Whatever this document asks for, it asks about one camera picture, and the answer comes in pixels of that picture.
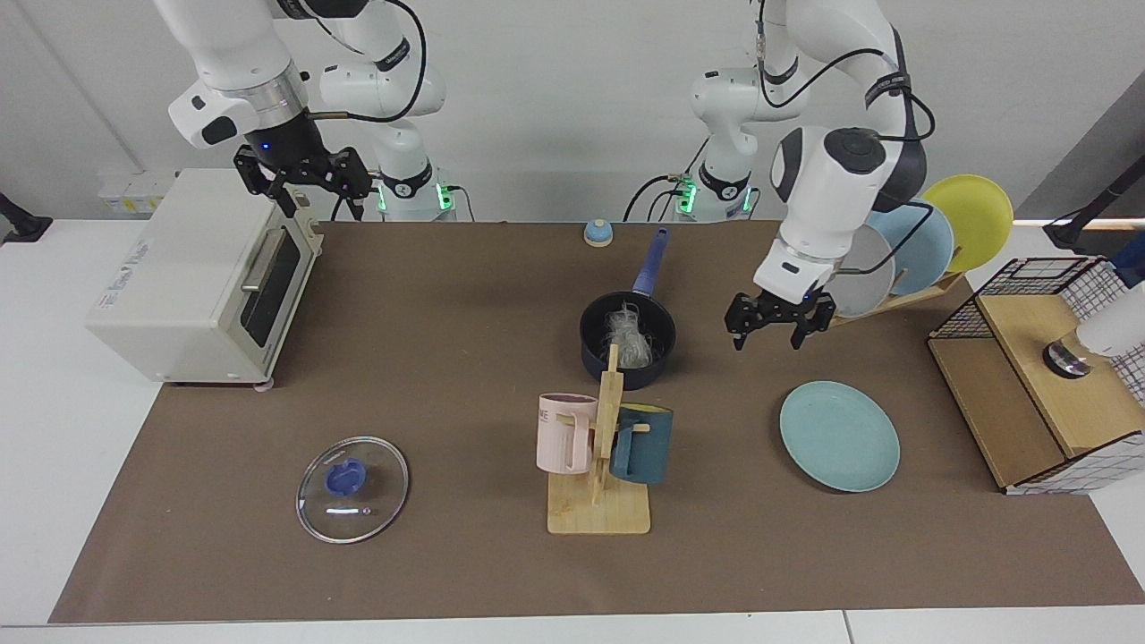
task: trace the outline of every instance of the blue lid knob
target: blue lid knob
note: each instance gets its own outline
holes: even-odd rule
[[[326,492],[333,496],[349,496],[365,485],[365,465],[356,458],[330,468],[326,472]]]
[[[584,241],[598,249],[611,244],[613,225],[603,219],[593,219],[584,227]]]

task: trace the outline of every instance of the dark teal mug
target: dark teal mug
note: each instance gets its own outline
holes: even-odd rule
[[[621,405],[609,472],[618,479],[656,485],[664,480],[672,438],[672,410],[655,405]]]

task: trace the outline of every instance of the mug handle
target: mug handle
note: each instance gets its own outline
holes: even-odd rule
[[[576,424],[572,426],[572,451],[570,454],[570,461],[566,463],[569,470],[575,469],[577,463],[584,463],[589,460],[589,423],[590,418],[587,414],[574,414]]]
[[[625,477],[632,474],[632,432],[635,425],[632,423],[622,424],[616,431],[616,445],[613,446],[613,465],[617,472]]]

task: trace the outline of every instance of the plate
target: plate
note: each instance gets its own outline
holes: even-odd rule
[[[905,205],[891,212],[872,212],[867,223],[886,237],[891,248],[894,248],[925,215],[925,207]],[[909,296],[930,288],[942,278],[953,257],[954,229],[950,228],[950,222],[941,209],[935,206],[922,228],[895,253],[895,270],[907,273],[894,284],[891,293]]]
[[[977,174],[956,174],[926,190],[923,198],[946,214],[962,250],[951,273],[965,273],[994,259],[1010,238],[1013,206],[997,183]]]
[[[807,476],[843,492],[870,492],[899,469],[899,434],[874,400],[840,383],[807,383],[783,401],[780,434]]]
[[[891,244],[870,226],[855,231],[851,252],[843,258],[840,268],[870,268],[891,254]],[[836,275],[823,286],[835,298],[835,313],[840,317],[867,315],[883,304],[894,283],[894,259],[870,275]]]

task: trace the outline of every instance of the wooden box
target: wooden box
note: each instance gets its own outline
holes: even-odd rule
[[[929,345],[998,487],[1080,493],[1145,470],[1145,347],[1081,379],[1042,348],[1127,290],[1100,259],[1019,259]]]

